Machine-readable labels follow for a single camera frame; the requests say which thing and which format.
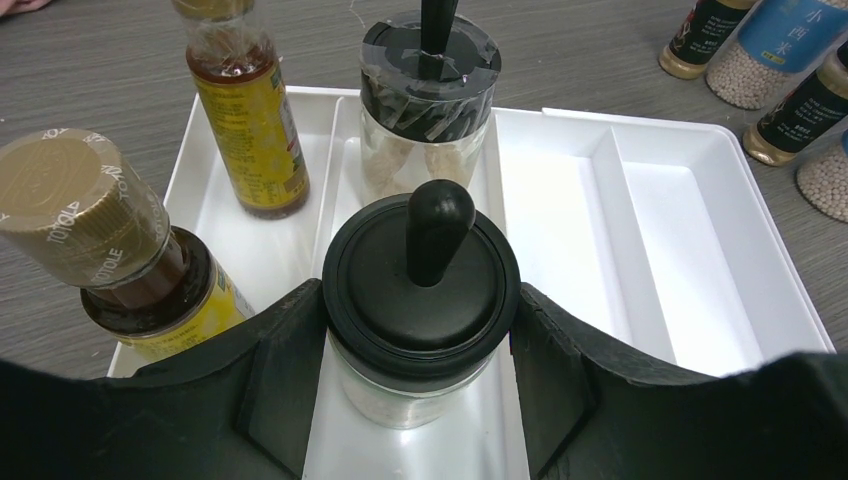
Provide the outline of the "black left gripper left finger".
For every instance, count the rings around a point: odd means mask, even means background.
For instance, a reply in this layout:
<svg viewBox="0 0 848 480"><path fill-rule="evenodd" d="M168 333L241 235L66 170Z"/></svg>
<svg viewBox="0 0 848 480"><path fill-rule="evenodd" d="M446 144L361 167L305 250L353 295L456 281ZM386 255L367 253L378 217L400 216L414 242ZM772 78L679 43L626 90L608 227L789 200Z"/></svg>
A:
<svg viewBox="0 0 848 480"><path fill-rule="evenodd" d="M1 365L5 479L300 479L326 334L311 279L243 324L78 380Z"/></svg>

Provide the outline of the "yellow label bottle taped cap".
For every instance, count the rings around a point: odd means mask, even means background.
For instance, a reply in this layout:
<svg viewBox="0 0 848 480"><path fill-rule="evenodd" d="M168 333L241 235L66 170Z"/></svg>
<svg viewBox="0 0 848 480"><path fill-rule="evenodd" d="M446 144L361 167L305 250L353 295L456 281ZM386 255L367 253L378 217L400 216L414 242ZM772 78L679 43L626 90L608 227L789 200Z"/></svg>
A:
<svg viewBox="0 0 848 480"><path fill-rule="evenodd" d="M236 198L258 218L285 218L310 180L280 60L256 1L176 1L185 60Z"/></svg>

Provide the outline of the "taped black lid spice jar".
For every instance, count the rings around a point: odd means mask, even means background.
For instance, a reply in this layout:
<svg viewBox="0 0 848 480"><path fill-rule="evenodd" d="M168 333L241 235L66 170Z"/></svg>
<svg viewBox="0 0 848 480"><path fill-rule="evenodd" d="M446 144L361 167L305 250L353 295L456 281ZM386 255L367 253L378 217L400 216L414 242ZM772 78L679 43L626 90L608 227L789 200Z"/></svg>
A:
<svg viewBox="0 0 848 480"><path fill-rule="evenodd" d="M468 187L502 68L491 35L455 1L372 25L360 49L361 195L365 203L435 179Z"/></svg>

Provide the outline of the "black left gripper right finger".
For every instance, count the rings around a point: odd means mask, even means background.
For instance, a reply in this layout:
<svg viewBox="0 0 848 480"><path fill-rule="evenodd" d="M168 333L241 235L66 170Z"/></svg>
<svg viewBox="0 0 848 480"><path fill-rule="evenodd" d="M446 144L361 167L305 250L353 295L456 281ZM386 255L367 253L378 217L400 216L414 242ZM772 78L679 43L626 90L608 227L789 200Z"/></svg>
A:
<svg viewBox="0 0 848 480"><path fill-rule="evenodd" d="M843 479L847 358L716 378L657 359L530 284L510 332L534 479Z"/></svg>

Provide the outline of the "black lid handled spice jar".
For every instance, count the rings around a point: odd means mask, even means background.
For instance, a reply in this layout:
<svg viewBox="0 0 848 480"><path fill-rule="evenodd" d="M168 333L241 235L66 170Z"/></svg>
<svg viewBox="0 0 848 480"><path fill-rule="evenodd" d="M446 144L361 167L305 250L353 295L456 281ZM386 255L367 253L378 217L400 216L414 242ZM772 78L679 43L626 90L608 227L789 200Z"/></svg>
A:
<svg viewBox="0 0 848 480"><path fill-rule="evenodd" d="M367 205L322 267L347 398L392 429L441 417L506 337L520 283L505 235L460 184L431 180Z"/></svg>

